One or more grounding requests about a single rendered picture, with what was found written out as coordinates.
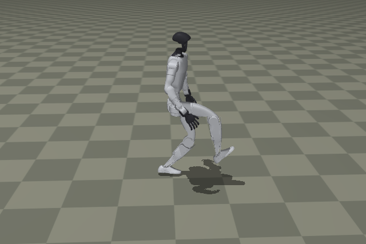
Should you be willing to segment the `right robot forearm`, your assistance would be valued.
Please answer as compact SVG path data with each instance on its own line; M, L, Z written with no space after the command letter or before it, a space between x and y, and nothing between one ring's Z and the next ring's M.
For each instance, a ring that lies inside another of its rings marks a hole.
M180 102L180 100L177 97L177 94L175 93L175 90L173 87L169 86L167 89L167 94L169 97L169 100L172 102L172 104L175 106L175 109L180 111L183 115L187 113L186 108L183 107L183 104Z

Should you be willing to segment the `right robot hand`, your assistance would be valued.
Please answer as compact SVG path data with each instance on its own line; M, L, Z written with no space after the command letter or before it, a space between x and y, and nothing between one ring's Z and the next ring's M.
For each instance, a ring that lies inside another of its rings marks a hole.
M186 109L187 110L187 109ZM192 114L188 114L189 112L188 112L188 110L187 110L187 113L185 113L184 115L179 111L179 113L183 116L183 117L185 117L185 120L186 120L186 122L187 122L187 124L189 124L189 126L190 126L190 128L191 128L191 130L193 130L193 128L195 129L195 126L196 126L196 128L197 128L197 124L199 125L199 122L195 119L195 118L197 118L197 119L199 119L197 116L195 116L195 115L192 115ZM193 123L192 123L193 122ZM191 123L191 124L190 124ZM196 124L197 123L197 124ZM194 126L194 124L195 124L195 126ZM192 128L192 126L193 126L193 128Z

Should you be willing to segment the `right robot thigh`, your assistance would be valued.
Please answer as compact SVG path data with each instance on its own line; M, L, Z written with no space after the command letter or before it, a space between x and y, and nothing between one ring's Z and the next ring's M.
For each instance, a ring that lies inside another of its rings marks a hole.
M213 112L212 110L210 110L209 108L207 108L203 105L200 105L200 104L197 104L194 102L193 103L192 102L181 102L181 103L183 104L183 107L185 107L188 110L188 112L189 112L188 114L192 114L197 117L207 117L207 122L210 117L217 117L218 122L220 121L218 115L215 112ZM181 114L179 113L178 110L175 109L175 106L173 104L169 105L169 111L170 111L171 116L174 116L174 117L181 116ZM209 124L209 122L208 122L208 124Z

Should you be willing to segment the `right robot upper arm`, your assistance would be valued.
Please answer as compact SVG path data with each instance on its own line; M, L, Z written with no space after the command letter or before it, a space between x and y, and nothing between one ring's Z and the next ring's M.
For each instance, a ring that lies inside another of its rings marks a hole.
M167 94L166 89L169 86L172 86L172 83L174 82L175 76L176 76L176 72L178 71L179 65L178 65L178 61L177 60L171 60L168 63L167 66L167 76L166 76L166 81L165 81L165 87L164 87L164 92Z

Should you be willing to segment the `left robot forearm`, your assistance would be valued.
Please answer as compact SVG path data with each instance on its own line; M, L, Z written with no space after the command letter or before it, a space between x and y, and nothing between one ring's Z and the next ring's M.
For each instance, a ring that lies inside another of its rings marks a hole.
M182 90L184 92L185 95L188 95L188 89L189 89L189 86L188 86L188 82L187 82L187 76L185 77L185 80L184 80L184 84L183 84L183 87L182 87Z

